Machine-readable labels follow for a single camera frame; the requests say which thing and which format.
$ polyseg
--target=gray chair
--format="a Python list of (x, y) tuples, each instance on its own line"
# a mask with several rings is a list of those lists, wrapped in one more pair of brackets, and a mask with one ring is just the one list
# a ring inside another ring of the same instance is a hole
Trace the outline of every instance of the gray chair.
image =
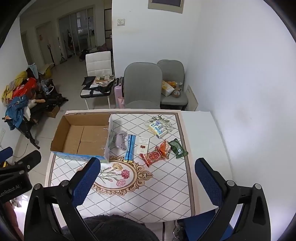
[(163, 74), (153, 63), (132, 63), (124, 71), (126, 109), (160, 109)]
[[(183, 88), (185, 73), (184, 66), (180, 61), (163, 59), (160, 60), (157, 65), (161, 68), (163, 72), (164, 81), (175, 81), (178, 83), (182, 83), (182, 86), (180, 86), (180, 88)], [(179, 98), (174, 98), (172, 95), (161, 95), (160, 103), (166, 105), (186, 106), (188, 103), (188, 98), (182, 90), (180, 91), (180, 93), (181, 95)]]

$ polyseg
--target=cardboard box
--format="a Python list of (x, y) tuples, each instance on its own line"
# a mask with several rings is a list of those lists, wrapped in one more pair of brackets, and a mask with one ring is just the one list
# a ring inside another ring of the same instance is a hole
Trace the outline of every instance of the cardboard box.
[(106, 113), (64, 115), (57, 127), (50, 150), (58, 157), (89, 161), (96, 157), (109, 162), (109, 144), (113, 139), (112, 119)]
[(56, 105), (51, 111), (46, 111), (46, 115), (51, 118), (55, 118), (59, 112), (59, 106)]

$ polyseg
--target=white card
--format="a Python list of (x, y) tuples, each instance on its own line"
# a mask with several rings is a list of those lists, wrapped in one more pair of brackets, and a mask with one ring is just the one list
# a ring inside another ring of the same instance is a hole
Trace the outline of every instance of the white card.
[(147, 154), (148, 146), (149, 146), (149, 139), (138, 137), (137, 142), (137, 154)]

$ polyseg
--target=red snack packet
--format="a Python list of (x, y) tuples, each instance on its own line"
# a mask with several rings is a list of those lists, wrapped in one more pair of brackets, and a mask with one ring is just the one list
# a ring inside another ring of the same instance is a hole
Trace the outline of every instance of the red snack packet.
[(170, 154), (170, 145), (168, 144), (167, 140), (164, 140), (161, 143), (161, 145), (159, 147), (159, 151), (163, 157), (168, 159), (168, 155)]
[(140, 157), (143, 159), (143, 161), (145, 161), (147, 167), (149, 167), (152, 163), (163, 160), (158, 146), (156, 146), (155, 150), (152, 152), (148, 152), (147, 154), (140, 154)]

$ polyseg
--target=floral medallion design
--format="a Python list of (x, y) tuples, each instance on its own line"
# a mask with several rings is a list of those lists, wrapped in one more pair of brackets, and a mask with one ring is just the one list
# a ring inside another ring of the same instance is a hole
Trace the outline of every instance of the floral medallion design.
[(144, 186), (145, 181), (153, 177), (144, 166), (126, 163), (123, 159), (123, 156), (110, 156), (110, 163), (101, 163), (101, 171), (92, 188), (100, 194), (124, 196)]

